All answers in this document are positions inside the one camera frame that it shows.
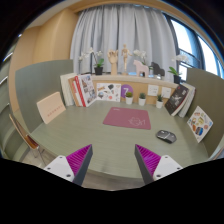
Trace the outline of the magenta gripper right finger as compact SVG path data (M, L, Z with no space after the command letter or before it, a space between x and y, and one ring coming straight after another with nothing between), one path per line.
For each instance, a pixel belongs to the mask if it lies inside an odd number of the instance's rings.
M135 145L134 154L145 184L152 183L182 169L170 156L160 156L138 144Z

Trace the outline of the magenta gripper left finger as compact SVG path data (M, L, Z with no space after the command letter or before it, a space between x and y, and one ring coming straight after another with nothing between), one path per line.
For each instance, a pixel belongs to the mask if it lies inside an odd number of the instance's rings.
M92 145L87 145L68 156L59 155L44 170L81 186L92 155Z

